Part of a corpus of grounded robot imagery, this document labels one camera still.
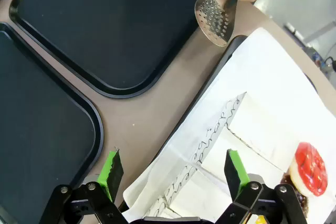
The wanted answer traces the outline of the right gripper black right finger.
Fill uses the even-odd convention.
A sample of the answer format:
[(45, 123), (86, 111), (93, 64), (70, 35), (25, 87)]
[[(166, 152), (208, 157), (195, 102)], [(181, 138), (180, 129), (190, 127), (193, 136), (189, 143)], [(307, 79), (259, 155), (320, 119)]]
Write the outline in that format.
[(228, 149), (224, 173), (233, 202), (216, 223), (246, 223), (252, 216), (263, 216), (266, 223), (307, 223), (294, 188), (249, 179), (237, 151)]

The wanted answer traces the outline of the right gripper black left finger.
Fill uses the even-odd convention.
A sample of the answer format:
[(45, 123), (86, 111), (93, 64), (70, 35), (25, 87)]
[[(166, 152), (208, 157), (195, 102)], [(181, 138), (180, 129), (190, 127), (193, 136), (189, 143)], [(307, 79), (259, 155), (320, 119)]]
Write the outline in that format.
[(73, 189), (59, 185), (53, 190), (40, 223), (81, 223), (95, 215), (99, 223), (127, 223), (114, 204), (123, 176), (119, 151), (110, 152), (96, 181)]

